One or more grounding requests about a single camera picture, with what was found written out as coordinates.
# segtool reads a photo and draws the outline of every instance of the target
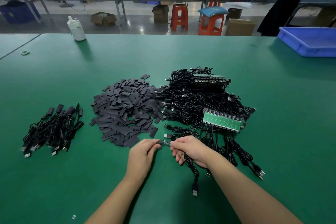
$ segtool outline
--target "blue plastic bin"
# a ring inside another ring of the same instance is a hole
[[[41,16],[37,11],[35,5],[30,3],[37,17]],[[35,21],[35,17],[29,10],[28,5],[25,2],[18,0],[12,0],[5,5],[0,5],[0,13],[5,17],[6,21],[10,24],[25,24],[31,21]]]
[[[336,28],[281,27],[278,38],[304,57],[336,57]]]

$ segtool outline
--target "hand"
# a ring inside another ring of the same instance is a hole
[[[157,144],[158,141],[159,139],[143,139],[130,149],[125,178],[141,184],[144,182],[151,168],[154,152],[161,147]]]
[[[184,153],[186,153],[197,165],[208,168],[207,157],[212,150],[193,136],[180,137],[170,142],[170,150],[173,151],[173,156],[180,165],[184,163]]]

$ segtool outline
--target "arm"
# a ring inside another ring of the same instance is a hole
[[[161,147],[156,144],[158,141],[144,139],[129,151],[124,179],[85,224],[123,223],[135,194],[148,174],[154,152]]]
[[[171,142],[171,150],[179,164],[183,164],[186,152],[196,164],[211,171],[242,224],[302,224],[279,201],[195,137],[181,137]]]

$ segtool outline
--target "polished floor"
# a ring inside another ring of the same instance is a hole
[[[125,2],[126,21],[118,21],[116,26],[99,27],[90,21],[91,14],[97,12],[107,12],[117,14],[116,6],[113,1],[100,1],[91,3],[80,3],[79,1],[71,1],[73,8],[61,8],[58,2],[46,1],[45,4],[51,14],[52,20],[46,14],[42,4],[35,2],[35,6],[42,17],[42,23],[36,21],[24,25],[8,24],[4,17],[0,16],[0,33],[69,33],[67,26],[68,16],[76,17],[82,23],[83,29],[89,34],[178,34],[178,35],[197,35],[199,28],[199,13],[197,10],[201,8],[200,2],[191,0],[186,2],[188,6],[188,31],[178,27],[177,31],[172,32],[169,24],[156,24],[152,14],[154,5]],[[258,25],[267,14],[273,4],[252,3],[250,8],[232,5],[230,3],[222,4],[225,9],[236,7],[243,9],[242,19],[250,19],[256,23],[253,35],[260,35],[256,32]],[[169,6],[169,18],[171,17],[172,5]],[[297,13],[293,22],[297,25],[309,25],[310,19],[313,18],[319,10],[304,9]]]

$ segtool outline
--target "orange plastic stool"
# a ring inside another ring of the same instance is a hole
[[[184,4],[173,5],[170,22],[171,30],[176,31],[177,26],[185,26],[185,30],[188,30],[188,7]]]
[[[206,16],[202,16],[201,24],[199,25],[198,35],[222,35],[223,23],[224,23],[225,14],[217,14],[210,18]],[[204,18],[209,19],[209,23],[207,26],[203,26]],[[217,19],[222,19],[222,23],[220,28],[215,27],[215,22]]]
[[[210,6],[220,6],[220,2],[218,2],[217,0],[210,0],[208,7]]]

